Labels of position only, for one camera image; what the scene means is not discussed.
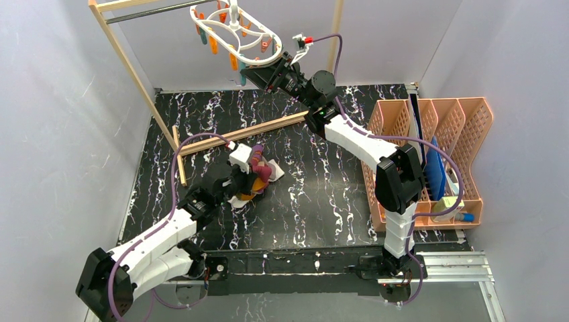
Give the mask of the white fluffy sock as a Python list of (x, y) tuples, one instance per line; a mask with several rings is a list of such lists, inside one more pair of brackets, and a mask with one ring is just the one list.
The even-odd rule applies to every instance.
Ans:
[(234, 209), (243, 208), (254, 197), (261, 195), (270, 183), (279, 180), (284, 175), (284, 171), (275, 159), (267, 160), (263, 156), (260, 158), (253, 157), (250, 163), (252, 173), (256, 174), (257, 178), (254, 180), (249, 194), (238, 193), (228, 201)]

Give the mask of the olive striped sock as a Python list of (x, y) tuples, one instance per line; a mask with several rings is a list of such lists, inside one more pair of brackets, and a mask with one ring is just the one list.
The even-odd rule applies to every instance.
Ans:
[(265, 187), (266, 187), (265, 182), (260, 178), (256, 178), (255, 181), (252, 183), (251, 188), (244, 193), (242, 192), (237, 193), (236, 198), (240, 201), (250, 201), (256, 195), (262, 194), (264, 192)]

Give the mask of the maroon yellow striped sock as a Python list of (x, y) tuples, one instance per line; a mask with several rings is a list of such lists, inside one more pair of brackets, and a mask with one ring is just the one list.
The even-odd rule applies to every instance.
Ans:
[(263, 157), (264, 147), (257, 144), (252, 147), (252, 155), (250, 157), (250, 164), (252, 172), (258, 175), (258, 178), (265, 182), (266, 187), (269, 185), (270, 176), (273, 171)]

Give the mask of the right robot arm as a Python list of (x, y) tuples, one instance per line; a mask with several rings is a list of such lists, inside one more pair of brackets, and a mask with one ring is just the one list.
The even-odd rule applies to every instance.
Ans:
[(240, 74), (268, 93), (281, 90), (297, 99), (308, 108), (305, 122), (314, 134), (349, 151), (373, 171), (374, 194), (386, 217), (384, 249), (396, 259), (406, 256), (413, 248), (409, 232), (425, 186), (417, 150), (376, 138), (357, 125), (341, 112), (334, 75), (319, 70), (305, 78), (288, 53), (269, 64), (247, 66)]

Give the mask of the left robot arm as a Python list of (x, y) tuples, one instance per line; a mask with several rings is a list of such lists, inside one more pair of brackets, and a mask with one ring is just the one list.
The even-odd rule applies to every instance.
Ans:
[(126, 244), (93, 250), (75, 293), (100, 321), (120, 321), (134, 301), (163, 282), (201, 267), (203, 251), (190, 238), (209, 225), (221, 206), (252, 188), (257, 178), (250, 163), (226, 163), (208, 169), (174, 211)]

